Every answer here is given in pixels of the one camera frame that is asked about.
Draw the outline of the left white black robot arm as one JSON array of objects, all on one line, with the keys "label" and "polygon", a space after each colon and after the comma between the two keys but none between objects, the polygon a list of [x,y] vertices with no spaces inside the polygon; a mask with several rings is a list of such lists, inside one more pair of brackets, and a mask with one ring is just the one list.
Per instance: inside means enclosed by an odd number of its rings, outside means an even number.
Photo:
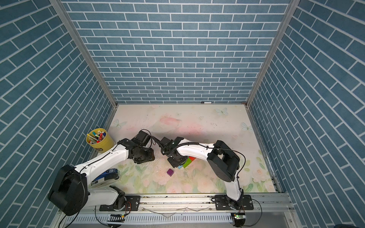
[{"label": "left white black robot arm", "polygon": [[133,139],[122,139],[109,151],[85,163],[61,167],[49,190],[48,200],[67,216],[79,213],[84,207],[106,205],[114,211],[124,209],[125,192],[114,185],[91,188],[91,183],[112,166],[127,159],[136,164],[155,159],[150,134],[139,131]]}]

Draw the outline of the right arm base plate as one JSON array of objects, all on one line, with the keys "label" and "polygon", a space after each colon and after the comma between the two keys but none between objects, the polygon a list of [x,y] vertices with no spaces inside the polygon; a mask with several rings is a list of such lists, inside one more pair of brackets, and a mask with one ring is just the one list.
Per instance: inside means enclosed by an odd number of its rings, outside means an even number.
[{"label": "right arm base plate", "polygon": [[241,195],[238,201],[229,198],[227,195],[215,195],[211,201],[215,204],[217,211],[248,210],[254,209],[250,195]]}]

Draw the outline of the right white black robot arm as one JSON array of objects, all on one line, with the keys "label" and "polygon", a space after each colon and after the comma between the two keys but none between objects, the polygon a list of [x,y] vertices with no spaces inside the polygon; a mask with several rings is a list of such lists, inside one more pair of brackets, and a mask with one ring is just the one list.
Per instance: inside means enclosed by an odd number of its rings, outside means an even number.
[{"label": "right white black robot arm", "polygon": [[224,181],[228,205],[236,210],[243,206],[243,193],[238,181],[240,158],[226,143],[221,140],[199,143],[182,137],[175,140],[164,137],[158,140],[153,136],[152,139],[174,168],[184,165],[190,157],[208,162],[216,176]]}]

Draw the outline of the purple cube block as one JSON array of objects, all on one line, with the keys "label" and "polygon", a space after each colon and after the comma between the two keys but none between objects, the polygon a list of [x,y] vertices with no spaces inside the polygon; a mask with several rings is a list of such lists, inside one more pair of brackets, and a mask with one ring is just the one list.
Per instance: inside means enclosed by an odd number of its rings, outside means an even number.
[{"label": "purple cube block", "polygon": [[171,177],[174,174],[174,170],[169,169],[166,173]]}]

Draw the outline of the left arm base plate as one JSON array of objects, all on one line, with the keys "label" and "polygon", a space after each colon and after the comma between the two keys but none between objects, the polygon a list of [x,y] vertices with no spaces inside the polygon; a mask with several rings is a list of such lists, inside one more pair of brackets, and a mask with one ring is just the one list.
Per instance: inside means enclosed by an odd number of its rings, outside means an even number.
[{"label": "left arm base plate", "polygon": [[122,204],[116,205],[101,205],[99,211],[138,211],[141,196],[139,195],[126,195],[122,200]]}]

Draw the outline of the green block front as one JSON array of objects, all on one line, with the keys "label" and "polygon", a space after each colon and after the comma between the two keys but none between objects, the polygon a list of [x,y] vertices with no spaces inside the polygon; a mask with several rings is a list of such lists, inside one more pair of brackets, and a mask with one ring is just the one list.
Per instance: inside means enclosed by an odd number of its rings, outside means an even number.
[{"label": "green block front", "polygon": [[187,161],[185,162],[185,164],[183,165],[183,167],[186,168],[191,163],[192,163],[192,160],[190,158],[188,158]]}]

